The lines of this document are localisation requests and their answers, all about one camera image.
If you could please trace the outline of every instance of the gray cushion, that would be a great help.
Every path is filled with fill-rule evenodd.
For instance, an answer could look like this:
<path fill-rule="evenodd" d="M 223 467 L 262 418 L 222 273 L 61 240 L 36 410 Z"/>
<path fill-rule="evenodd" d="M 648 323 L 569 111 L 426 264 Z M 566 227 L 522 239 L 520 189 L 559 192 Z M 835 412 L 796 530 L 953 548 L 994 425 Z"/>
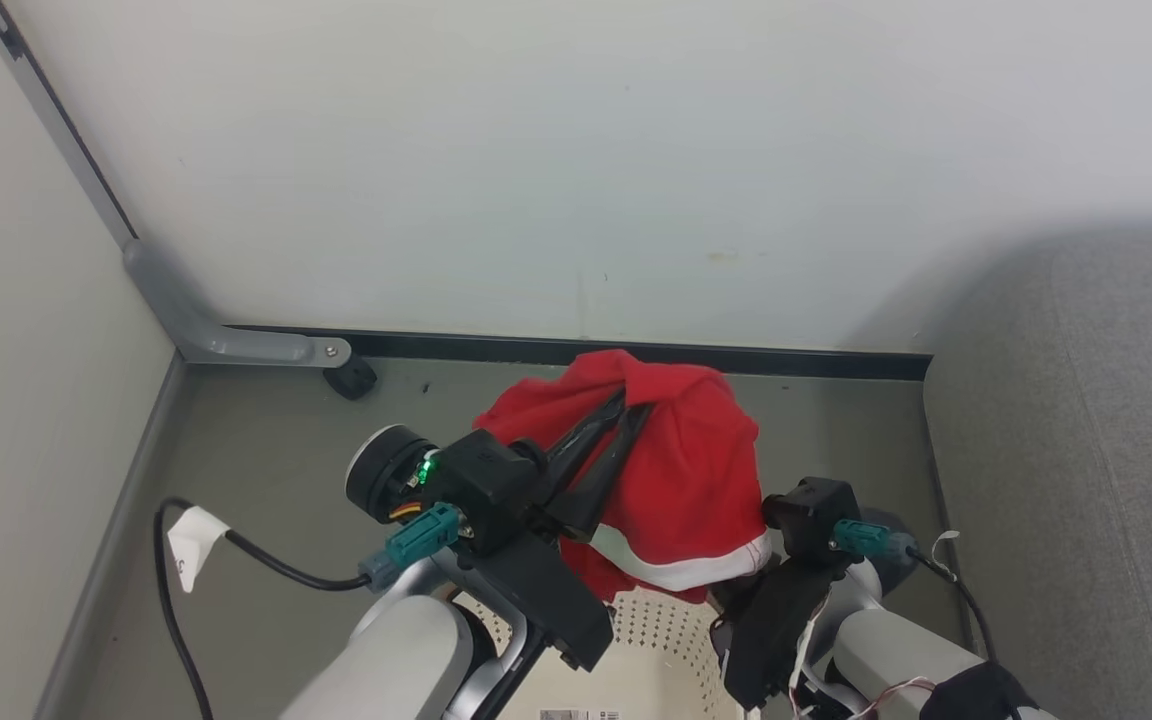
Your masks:
<path fill-rule="evenodd" d="M 1062 720 L 1152 717 L 1152 229 L 1002 266 L 924 401 L 1002 662 Z"/>

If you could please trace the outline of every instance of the gray floor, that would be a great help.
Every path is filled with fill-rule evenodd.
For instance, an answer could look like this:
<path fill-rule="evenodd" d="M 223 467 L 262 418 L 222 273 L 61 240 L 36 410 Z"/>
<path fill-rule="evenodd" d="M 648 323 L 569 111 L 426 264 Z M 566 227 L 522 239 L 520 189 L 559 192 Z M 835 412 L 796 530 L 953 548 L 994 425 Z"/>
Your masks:
<path fill-rule="evenodd" d="M 435 442 L 461 437 L 476 414 L 526 376 L 561 367 L 379 359 L 381 382 L 361 402 L 302 370 L 194 367 L 150 480 L 206 507 L 280 559 L 348 577 L 384 532 L 343 495 L 344 468 L 376 429 L 406 423 Z M 940 532 L 923 437 L 922 384 L 733 377 L 758 420 L 763 487 L 783 492 L 805 475 L 844 479 L 863 505 L 896 511 L 923 539 Z M 116 593 L 81 717 L 197 717 L 157 602 L 150 523 Z M 343 646 L 372 601 L 366 591 L 301 588 L 220 543 L 189 596 L 176 592 L 184 637 L 215 717 L 275 717 Z M 957 639 L 948 589 L 915 574 L 888 606 Z"/>

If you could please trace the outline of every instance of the black baseboard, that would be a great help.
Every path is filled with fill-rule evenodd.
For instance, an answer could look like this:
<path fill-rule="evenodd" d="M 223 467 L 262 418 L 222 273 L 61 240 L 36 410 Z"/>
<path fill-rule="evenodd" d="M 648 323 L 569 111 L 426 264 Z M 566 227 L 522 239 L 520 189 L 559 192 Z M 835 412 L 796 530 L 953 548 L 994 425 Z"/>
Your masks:
<path fill-rule="evenodd" d="M 593 340 L 541 340 L 540 338 L 461 336 L 461 334 L 333 332 L 303 328 L 249 328 L 347 338 L 353 350 L 365 357 L 422 357 L 432 361 L 477 363 L 529 363 L 567 365 L 577 355 L 617 347 L 646 363 L 705 365 L 723 373 L 791 376 L 808 378 L 881 379 L 918 381 L 927 373 L 931 355 L 901 353 L 828 353 L 776 350 L 768 347 L 721 347 Z"/>

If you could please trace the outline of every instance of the laundry basket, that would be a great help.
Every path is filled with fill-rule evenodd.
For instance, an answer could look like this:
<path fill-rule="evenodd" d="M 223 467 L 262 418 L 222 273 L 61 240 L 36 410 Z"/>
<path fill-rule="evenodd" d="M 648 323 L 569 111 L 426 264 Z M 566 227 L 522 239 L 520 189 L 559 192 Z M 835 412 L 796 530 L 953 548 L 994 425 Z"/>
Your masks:
<path fill-rule="evenodd" d="M 461 594 L 456 602 L 483 619 L 497 652 L 509 626 Z M 744 711 L 723 690 L 707 605 L 636 589 L 617 594 L 612 646 L 593 673 L 573 670 L 550 649 L 513 695 L 500 720 L 741 720 Z"/>

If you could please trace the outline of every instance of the black cloth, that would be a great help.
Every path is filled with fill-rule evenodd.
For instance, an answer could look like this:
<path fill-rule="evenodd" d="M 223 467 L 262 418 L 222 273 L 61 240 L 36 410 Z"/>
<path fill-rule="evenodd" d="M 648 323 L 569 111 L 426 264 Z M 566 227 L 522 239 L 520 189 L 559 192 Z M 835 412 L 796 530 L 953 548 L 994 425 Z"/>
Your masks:
<path fill-rule="evenodd" d="M 919 720 L 1006 720 L 1011 707 L 1038 707 L 1006 667 L 982 662 L 943 683 L 919 712 Z"/>

